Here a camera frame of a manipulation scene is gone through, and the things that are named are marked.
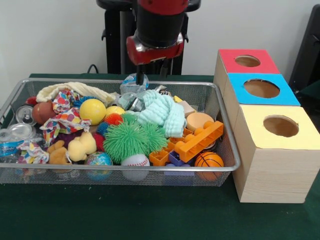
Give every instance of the green table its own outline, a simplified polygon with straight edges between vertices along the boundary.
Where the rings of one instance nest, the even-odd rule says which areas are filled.
[[[109,74],[31,77],[123,79]],[[4,184],[0,219],[3,240],[320,239],[320,177],[305,204],[239,203],[232,176],[222,187]]]

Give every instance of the basketball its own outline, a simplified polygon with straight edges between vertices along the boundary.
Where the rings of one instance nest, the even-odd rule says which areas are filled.
[[[225,166],[224,161],[222,158],[211,151],[204,152],[200,154],[195,161],[194,164],[195,167],[212,167],[212,168],[222,168]],[[215,181],[217,180],[221,175],[222,172],[197,172],[198,176],[202,178],[205,181]]]

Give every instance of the shape sorter box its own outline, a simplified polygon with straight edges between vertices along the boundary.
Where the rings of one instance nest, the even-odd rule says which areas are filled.
[[[224,96],[228,74],[279,74],[279,70],[263,49],[220,49],[213,83]]]
[[[320,168],[320,135],[302,107],[240,105],[233,172],[242,203],[303,203]]]
[[[232,130],[239,104],[300,106],[281,74],[229,73],[223,100]]]

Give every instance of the green spiky ball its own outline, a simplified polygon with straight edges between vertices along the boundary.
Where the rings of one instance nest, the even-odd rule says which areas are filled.
[[[103,148],[116,164],[133,155],[147,151],[147,133],[137,122],[111,125],[104,135]]]
[[[130,114],[130,113],[124,113],[121,115],[123,120],[128,123],[135,123],[138,119],[136,115]]]
[[[154,123],[147,123],[142,126],[147,136],[146,151],[147,156],[152,152],[159,152],[166,147],[168,140],[165,138],[165,130]]]

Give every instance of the light green towel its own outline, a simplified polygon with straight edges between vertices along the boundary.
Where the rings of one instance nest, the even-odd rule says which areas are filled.
[[[181,138],[187,125],[184,107],[175,103],[172,97],[161,95],[155,90],[147,90],[139,96],[145,110],[135,112],[138,123],[154,123],[163,127],[166,138]]]

